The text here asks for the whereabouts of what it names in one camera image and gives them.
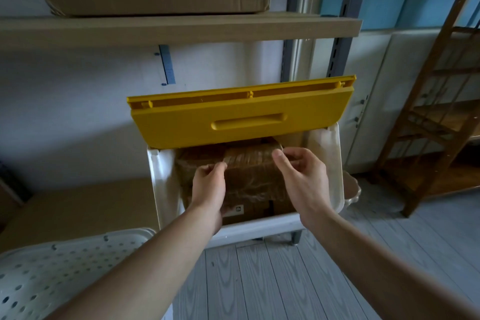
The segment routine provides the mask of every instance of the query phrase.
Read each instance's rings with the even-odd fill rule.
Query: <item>person's left arm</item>
[[[222,225],[226,167],[200,167],[189,208],[48,319],[160,319]]]

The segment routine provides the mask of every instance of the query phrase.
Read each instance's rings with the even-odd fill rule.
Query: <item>yellow plastic flap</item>
[[[343,114],[356,77],[342,76],[127,98],[150,147],[170,149],[328,127]]]

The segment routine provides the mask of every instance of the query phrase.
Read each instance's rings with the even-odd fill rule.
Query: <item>forearm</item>
[[[308,214],[306,226],[383,319],[479,319],[430,277],[398,260],[333,212]]]
[[[189,209],[52,319],[159,319],[213,235],[203,207]]]

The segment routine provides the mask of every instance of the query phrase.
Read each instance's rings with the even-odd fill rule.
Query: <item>white sticker label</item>
[[[243,211],[243,205],[237,205],[230,211],[227,211],[225,214],[223,214],[223,217],[226,218],[228,216],[243,215],[243,214],[245,214]]]

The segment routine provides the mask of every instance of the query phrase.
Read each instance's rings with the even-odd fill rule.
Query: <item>gray wood plank floor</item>
[[[480,190],[425,202],[405,219],[396,192],[359,183],[359,202],[341,215],[480,306]],[[310,232],[297,246],[289,238],[205,250],[174,300],[174,319],[379,319]]]

